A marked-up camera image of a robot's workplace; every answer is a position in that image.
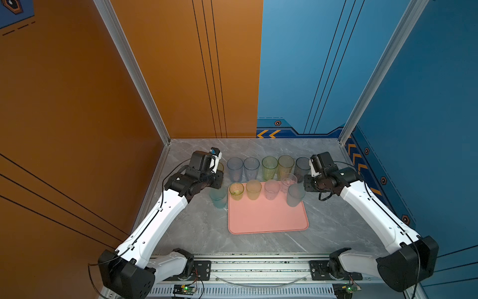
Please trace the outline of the blue textured tall glass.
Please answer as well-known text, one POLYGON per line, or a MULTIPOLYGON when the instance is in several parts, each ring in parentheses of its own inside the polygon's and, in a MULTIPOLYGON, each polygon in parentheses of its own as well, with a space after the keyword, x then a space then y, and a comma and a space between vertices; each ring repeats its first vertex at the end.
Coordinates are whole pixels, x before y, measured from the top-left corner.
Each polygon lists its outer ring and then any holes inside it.
POLYGON ((243 160, 238 157, 230 158, 227 162, 229 178, 233 183, 242 182, 243 177, 243 160))

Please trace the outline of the aluminium corner post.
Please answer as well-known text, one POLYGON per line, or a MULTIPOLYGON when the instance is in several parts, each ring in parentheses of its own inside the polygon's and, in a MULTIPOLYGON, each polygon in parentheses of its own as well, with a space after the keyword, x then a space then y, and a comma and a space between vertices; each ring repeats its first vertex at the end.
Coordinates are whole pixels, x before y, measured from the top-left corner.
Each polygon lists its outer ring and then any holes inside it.
POLYGON ((339 136, 344 146, 413 31, 429 0, 410 1, 339 136))
POLYGON ((158 132, 158 135, 160 136, 162 142, 166 146, 169 146, 171 137, 169 136, 161 114, 159 113, 157 104, 154 101, 138 61, 134 56, 126 34, 123 31, 112 2, 107 0, 94 0, 93 2, 108 30, 112 41, 115 44, 115 47, 129 73, 129 76, 131 77, 131 80, 134 83, 134 86, 138 91, 139 96, 143 101, 143 104, 156 128, 156 131, 158 132))

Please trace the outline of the blue smooth tall glass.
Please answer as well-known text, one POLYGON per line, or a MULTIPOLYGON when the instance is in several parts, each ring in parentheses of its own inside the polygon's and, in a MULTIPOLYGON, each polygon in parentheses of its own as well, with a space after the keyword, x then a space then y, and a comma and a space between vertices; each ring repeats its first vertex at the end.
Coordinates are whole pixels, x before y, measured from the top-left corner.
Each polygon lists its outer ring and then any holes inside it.
POLYGON ((249 157, 243 162, 244 174, 247 181, 255 180, 258 176, 260 162, 257 158, 249 157))

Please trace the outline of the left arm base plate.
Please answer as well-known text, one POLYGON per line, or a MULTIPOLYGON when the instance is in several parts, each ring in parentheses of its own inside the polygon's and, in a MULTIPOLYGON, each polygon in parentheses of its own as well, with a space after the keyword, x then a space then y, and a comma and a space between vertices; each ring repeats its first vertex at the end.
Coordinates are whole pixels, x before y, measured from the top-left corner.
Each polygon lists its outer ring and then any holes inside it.
POLYGON ((184 275, 175 275, 166 279, 166 281, 192 281, 196 279, 196 275, 203 282, 210 280, 212 261, 211 260, 194 260, 194 266, 188 277, 184 275))

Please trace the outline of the right circuit board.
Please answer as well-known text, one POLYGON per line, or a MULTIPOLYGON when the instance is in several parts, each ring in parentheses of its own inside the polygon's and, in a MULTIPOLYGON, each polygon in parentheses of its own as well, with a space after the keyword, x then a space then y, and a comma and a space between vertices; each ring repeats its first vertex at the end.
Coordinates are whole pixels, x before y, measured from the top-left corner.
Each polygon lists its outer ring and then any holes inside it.
POLYGON ((333 285, 334 295, 337 299, 352 299, 353 295, 362 290, 362 287, 353 285, 333 285))

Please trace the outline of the aluminium front rail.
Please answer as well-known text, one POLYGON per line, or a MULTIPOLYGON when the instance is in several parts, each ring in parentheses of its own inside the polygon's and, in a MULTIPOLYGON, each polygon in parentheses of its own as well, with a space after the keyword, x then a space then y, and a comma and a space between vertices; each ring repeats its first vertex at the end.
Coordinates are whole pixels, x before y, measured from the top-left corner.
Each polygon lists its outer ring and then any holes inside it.
MULTIPOLYGON (((197 257, 195 260, 211 260, 210 280, 203 282, 196 275, 192 281, 166 281, 154 284, 145 299, 336 299, 333 285, 359 285, 362 290, 353 295, 353 299, 423 299, 422 289, 410 287, 402 292, 391 289, 382 279, 362 274, 363 280, 326 280, 313 281, 309 269, 309 261, 325 260, 323 256, 275 256, 246 257, 211 255, 197 257), (234 282, 266 281, 286 283, 307 277, 283 289, 248 289, 235 287, 215 280, 215 276, 234 282), (174 297, 174 285, 195 285, 198 290, 192 297, 174 297)), ((123 299, 108 289, 104 296, 112 299, 123 299)))

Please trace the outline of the grey smoky tall glass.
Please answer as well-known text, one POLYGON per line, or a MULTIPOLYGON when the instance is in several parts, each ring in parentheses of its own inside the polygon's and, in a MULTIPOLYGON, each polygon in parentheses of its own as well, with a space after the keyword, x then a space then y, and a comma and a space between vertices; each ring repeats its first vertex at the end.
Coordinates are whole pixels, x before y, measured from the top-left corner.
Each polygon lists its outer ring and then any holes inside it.
POLYGON ((309 158, 306 157, 299 157, 296 160, 295 168, 293 174, 297 178, 297 182, 302 183, 304 181, 304 177, 309 174, 311 170, 309 164, 309 158))

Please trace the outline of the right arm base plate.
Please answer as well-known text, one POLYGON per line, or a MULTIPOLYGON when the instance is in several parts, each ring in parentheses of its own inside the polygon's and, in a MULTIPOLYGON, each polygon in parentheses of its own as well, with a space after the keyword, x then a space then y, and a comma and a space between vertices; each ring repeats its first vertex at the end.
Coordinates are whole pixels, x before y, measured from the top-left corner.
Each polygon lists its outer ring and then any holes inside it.
POLYGON ((346 272, 344 274, 333 275, 332 270, 328 266, 329 262, 325 260, 311 260, 309 261, 309 269, 313 281, 326 280, 363 280, 363 276, 357 272, 346 272))

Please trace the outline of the left aluminium corner post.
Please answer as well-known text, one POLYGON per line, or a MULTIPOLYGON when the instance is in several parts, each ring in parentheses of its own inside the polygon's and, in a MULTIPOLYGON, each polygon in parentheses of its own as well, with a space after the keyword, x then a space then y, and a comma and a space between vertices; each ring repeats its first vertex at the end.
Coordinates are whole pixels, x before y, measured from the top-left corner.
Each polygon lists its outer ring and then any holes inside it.
POLYGON ((107 0, 94 0, 93 2, 108 30, 112 41, 115 44, 115 47, 129 73, 129 76, 131 77, 131 80, 134 83, 134 86, 138 91, 139 96, 143 101, 143 104, 156 128, 156 131, 158 132, 158 135, 160 136, 162 142, 166 146, 169 146, 171 137, 169 136, 161 114, 159 113, 157 104, 154 101, 138 61, 134 56, 126 34, 123 31, 112 2, 107 0))

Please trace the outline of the left circuit board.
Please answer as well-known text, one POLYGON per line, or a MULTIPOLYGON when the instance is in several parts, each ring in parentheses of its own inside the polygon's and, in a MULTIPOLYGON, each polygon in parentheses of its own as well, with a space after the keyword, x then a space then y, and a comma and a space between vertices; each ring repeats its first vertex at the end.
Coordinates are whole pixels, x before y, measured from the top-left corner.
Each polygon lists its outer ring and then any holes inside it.
POLYGON ((174 297, 192 297, 197 293, 198 288, 195 285, 174 285, 174 297))

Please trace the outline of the peach short glass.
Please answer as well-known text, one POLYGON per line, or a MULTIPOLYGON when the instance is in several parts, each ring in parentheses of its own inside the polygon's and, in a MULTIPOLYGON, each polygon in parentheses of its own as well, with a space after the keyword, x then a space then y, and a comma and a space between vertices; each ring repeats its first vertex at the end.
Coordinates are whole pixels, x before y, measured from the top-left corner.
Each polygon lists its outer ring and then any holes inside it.
POLYGON ((255 201, 259 198, 262 190, 262 184, 259 180, 250 180, 246 184, 246 193, 250 200, 255 201))

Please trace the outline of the clear short glass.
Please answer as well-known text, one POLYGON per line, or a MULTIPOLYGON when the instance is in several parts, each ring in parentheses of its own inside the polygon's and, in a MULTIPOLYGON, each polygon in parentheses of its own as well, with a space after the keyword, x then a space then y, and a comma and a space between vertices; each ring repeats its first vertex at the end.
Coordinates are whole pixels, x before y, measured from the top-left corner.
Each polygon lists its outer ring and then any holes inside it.
POLYGON ((270 179, 265 183, 264 190, 266 199, 272 201, 277 197, 281 190, 281 184, 274 179, 270 179))

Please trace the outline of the pink plastic tray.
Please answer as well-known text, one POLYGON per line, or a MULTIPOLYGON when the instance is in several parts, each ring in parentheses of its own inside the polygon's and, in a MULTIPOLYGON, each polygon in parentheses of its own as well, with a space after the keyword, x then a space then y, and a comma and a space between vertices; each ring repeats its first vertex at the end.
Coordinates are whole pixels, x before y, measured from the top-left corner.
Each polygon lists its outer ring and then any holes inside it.
POLYGON ((264 190, 265 183, 261 182, 261 194, 255 201, 248 198, 246 183, 243 184, 244 194, 241 200, 233 200, 228 193, 229 232, 240 235, 308 229, 309 221, 303 202, 296 207, 288 206, 287 194, 282 193, 281 190, 274 200, 267 200, 264 190))

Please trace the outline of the clear round glass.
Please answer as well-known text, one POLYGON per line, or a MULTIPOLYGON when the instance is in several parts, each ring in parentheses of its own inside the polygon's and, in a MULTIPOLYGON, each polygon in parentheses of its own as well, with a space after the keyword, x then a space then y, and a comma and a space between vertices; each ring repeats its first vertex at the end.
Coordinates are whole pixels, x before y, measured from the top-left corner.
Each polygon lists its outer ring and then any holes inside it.
POLYGON ((282 175, 280 180, 281 192, 287 194, 290 186, 296 184, 297 182, 298 182, 297 177, 292 173, 287 173, 282 175))

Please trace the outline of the right aluminium corner post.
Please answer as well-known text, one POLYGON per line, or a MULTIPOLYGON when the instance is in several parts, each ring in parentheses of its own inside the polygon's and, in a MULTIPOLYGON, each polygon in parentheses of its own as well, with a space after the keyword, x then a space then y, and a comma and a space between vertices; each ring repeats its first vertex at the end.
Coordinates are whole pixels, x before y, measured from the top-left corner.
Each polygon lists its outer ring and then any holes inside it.
POLYGON ((410 1, 339 136, 344 146, 413 31, 429 0, 410 1))

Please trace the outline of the circuit board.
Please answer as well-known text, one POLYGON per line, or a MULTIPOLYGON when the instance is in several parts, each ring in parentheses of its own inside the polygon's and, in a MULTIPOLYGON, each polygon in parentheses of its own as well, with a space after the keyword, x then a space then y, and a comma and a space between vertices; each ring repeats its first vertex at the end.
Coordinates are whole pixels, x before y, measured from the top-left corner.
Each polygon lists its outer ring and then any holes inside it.
POLYGON ((362 287, 353 285, 333 285, 334 295, 337 299, 352 299, 353 295, 362 290, 362 287))
POLYGON ((192 297, 197 293, 198 288, 195 285, 174 285, 174 297, 192 297))

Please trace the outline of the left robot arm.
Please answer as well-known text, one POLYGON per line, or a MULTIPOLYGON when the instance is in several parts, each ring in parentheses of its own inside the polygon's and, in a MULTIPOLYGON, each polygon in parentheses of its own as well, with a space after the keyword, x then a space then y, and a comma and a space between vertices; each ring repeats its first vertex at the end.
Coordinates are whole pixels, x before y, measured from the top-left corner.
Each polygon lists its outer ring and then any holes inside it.
POLYGON ((149 262, 168 227, 192 198, 205 188, 222 187, 221 157, 218 148, 195 151, 163 179, 158 202, 142 223, 114 251, 105 250, 98 258, 95 265, 104 287, 124 299, 144 299, 158 282, 191 278, 194 255, 186 250, 174 249, 153 265, 149 262))

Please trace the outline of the green short glass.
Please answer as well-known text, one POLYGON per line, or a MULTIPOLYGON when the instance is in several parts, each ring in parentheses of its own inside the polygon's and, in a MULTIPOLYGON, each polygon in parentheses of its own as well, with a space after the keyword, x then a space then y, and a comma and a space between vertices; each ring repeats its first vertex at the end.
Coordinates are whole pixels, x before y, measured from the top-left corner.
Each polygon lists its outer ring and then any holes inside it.
POLYGON ((243 198, 244 194, 244 185, 241 183, 232 183, 229 186, 229 195, 233 200, 239 201, 243 198))

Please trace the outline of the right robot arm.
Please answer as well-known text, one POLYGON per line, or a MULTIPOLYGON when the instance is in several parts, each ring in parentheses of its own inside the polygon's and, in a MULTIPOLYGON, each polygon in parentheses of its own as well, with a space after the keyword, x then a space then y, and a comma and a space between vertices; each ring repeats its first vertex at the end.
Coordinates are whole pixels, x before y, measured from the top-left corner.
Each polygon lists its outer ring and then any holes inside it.
POLYGON ((307 192, 338 195, 349 203, 372 228, 388 252, 382 257, 353 252, 345 247, 329 256, 327 265, 334 279, 356 272, 380 277, 391 289, 402 292, 434 274, 439 245, 431 237, 421 237, 399 220, 352 168, 331 173, 307 174, 307 192))

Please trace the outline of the amber tall glass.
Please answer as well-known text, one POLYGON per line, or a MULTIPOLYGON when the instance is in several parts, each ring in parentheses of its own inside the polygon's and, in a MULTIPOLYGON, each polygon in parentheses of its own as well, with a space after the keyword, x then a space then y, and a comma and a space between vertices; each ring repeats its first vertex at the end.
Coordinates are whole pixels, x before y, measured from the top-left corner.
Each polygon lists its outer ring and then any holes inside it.
POLYGON ((295 165, 295 160, 289 155, 280 156, 278 159, 278 179, 282 180, 285 176, 292 172, 292 168, 295 165))

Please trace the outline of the green tall glass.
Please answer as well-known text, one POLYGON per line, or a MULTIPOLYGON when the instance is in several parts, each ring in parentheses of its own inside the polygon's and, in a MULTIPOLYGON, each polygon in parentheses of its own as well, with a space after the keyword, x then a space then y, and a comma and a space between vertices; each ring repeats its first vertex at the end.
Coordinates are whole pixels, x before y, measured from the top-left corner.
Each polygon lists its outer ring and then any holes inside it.
POLYGON ((261 161, 263 180, 274 179, 278 167, 278 160, 273 156, 266 156, 261 161))

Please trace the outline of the teal glass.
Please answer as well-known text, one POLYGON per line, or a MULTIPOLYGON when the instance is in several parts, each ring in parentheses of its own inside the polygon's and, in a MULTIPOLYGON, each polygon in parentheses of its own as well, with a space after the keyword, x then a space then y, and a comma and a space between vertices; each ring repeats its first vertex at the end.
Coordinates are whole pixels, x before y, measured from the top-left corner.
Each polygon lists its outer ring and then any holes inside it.
POLYGON ((303 185, 292 184, 288 188, 288 194, 287 194, 286 202, 287 202, 288 206, 296 207, 298 204, 300 204, 303 201, 305 195, 306 195, 306 192, 304 190, 303 185))
POLYGON ((209 196, 212 204, 218 209, 223 209, 227 205, 227 193, 228 191, 226 188, 211 188, 209 196))

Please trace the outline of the clear tube on rail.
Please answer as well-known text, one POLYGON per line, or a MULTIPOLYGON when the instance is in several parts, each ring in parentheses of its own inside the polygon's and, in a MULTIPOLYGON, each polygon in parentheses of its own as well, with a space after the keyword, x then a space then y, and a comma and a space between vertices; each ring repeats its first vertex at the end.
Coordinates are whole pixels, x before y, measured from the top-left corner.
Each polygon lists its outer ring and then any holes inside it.
POLYGON ((283 289, 291 285, 297 284, 298 282, 306 281, 307 277, 301 277, 301 278, 292 280, 290 282, 280 283, 280 284, 276 282, 266 282, 265 280, 264 281, 259 280, 259 281, 246 284, 245 282, 234 282, 232 280, 227 280, 218 276, 215 276, 215 280, 218 282, 223 282, 225 284, 233 285, 235 287, 242 287, 242 288, 248 288, 248 289, 258 289, 258 288, 283 289))

